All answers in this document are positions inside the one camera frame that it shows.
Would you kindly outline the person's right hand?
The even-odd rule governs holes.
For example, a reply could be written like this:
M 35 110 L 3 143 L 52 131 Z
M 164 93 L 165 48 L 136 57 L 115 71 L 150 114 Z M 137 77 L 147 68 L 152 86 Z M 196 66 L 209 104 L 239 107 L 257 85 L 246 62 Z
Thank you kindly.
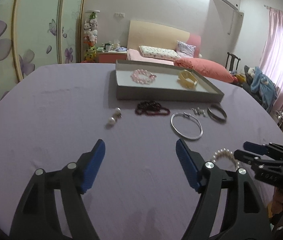
M 272 218 L 283 211 L 283 190 L 274 187 L 272 201 L 267 206 L 268 217 Z

